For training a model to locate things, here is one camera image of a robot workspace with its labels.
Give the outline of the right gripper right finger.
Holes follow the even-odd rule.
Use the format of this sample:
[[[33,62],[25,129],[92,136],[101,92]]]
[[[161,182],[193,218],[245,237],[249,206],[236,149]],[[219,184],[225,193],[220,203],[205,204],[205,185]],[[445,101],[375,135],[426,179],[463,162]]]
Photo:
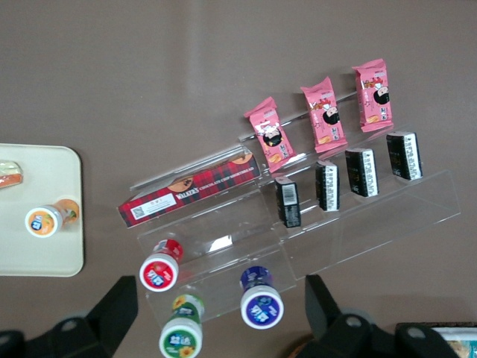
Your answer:
[[[457,357],[428,326],[400,324],[393,334],[356,313],[343,313],[322,278],[305,279],[305,309],[314,338],[298,357]]]

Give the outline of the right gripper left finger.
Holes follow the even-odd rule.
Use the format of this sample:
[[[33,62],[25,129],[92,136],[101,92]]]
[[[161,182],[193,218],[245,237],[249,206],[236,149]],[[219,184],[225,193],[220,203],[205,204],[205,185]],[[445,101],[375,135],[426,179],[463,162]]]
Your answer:
[[[138,314],[136,278],[123,276],[84,317],[68,318],[44,334],[25,339],[1,332],[2,357],[112,357]]]

